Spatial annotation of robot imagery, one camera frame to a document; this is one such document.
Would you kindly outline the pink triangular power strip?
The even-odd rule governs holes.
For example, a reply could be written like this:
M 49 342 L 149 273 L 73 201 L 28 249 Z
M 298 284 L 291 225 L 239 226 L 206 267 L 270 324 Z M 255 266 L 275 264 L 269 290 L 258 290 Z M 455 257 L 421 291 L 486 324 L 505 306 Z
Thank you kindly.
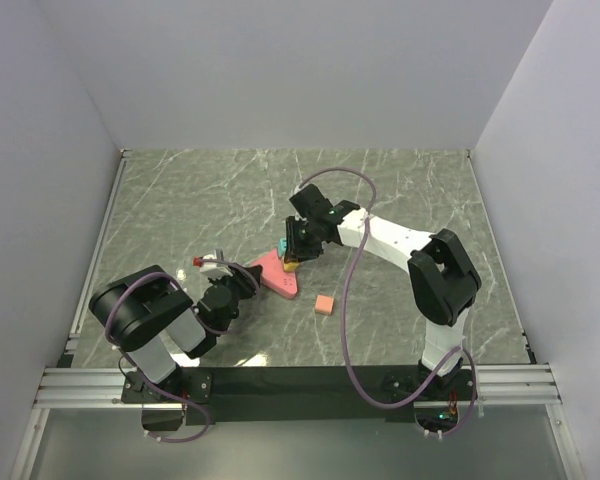
M 286 299 L 293 299 L 298 294 L 296 273 L 284 270 L 276 248 L 254 260 L 251 265 L 262 268 L 261 284 L 273 292 Z

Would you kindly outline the teal USB charger plug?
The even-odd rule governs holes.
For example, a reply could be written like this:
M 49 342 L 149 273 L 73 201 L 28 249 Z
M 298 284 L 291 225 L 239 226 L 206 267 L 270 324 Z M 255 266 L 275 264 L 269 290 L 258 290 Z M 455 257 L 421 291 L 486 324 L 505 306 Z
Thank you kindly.
M 285 238 L 281 238 L 277 245 L 277 255 L 279 257 L 283 257 L 287 251 L 287 240 Z

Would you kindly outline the yellow USB charger plug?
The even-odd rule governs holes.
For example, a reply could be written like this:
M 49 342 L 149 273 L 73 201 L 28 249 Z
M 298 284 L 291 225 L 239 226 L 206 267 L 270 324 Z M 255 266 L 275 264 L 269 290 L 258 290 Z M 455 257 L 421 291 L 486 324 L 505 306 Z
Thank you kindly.
M 300 262 L 297 259 L 282 259 L 282 267 L 284 272 L 295 272 L 299 265 Z

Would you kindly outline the pink USB charger plug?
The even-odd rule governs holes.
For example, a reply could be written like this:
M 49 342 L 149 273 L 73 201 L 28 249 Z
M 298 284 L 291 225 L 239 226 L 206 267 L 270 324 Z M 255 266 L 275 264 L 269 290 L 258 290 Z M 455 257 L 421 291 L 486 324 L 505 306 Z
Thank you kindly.
M 334 309 L 335 299 L 327 295 L 318 295 L 316 297 L 314 311 L 322 315 L 331 315 Z

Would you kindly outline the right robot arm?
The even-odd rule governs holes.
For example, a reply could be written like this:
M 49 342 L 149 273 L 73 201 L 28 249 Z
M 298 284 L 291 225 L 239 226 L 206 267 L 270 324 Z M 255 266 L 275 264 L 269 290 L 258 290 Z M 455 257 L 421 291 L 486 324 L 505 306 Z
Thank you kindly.
M 319 258 L 334 243 L 361 248 L 408 273 L 415 304 L 427 320 L 419 387 L 440 399 L 454 386 L 462 364 L 464 324 L 481 278 L 458 236 L 413 230 L 382 219 L 351 201 L 333 204 L 314 184 L 290 198 L 296 210 L 285 220 L 284 262 Z

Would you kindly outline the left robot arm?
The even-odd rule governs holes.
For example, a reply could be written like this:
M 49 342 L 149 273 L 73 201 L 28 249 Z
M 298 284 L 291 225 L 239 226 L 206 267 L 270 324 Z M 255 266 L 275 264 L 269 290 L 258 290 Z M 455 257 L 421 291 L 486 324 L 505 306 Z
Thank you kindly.
M 89 301 L 107 341 L 144 375 L 144 389 L 159 402 L 183 391 L 182 368 L 160 334 L 189 358 L 199 358 L 220 336 L 237 330 L 231 323 L 240 315 L 239 303 L 257 296 L 261 287 L 259 265 L 245 267 L 211 255 L 196 257 L 193 265 L 210 283 L 198 301 L 158 265 L 101 287 Z

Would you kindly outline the black base bar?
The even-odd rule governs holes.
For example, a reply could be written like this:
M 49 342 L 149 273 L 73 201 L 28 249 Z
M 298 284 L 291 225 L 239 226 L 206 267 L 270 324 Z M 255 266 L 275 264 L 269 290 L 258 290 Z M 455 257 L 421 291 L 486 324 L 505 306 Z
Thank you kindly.
M 363 389 L 382 403 L 397 403 L 415 392 L 426 378 L 424 369 L 415 365 L 357 366 L 357 379 Z M 177 404 L 152 391 L 138 372 L 125 374 L 121 403 L 143 405 L 143 422 L 149 420 L 146 405 Z M 469 369 L 455 368 L 445 379 L 436 377 L 413 403 L 395 410 L 378 409 L 367 403 L 356 391 L 345 367 L 182 367 L 180 388 L 174 382 L 164 388 L 174 395 L 186 396 L 207 408 L 212 423 L 284 420 L 341 420 L 382 418 L 387 422 L 413 423 L 417 402 L 425 406 L 451 407 L 455 402 L 469 401 L 475 382 Z M 160 420 L 152 418 L 148 425 L 177 429 L 186 425 L 204 425 L 203 414 L 182 406 L 176 415 Z

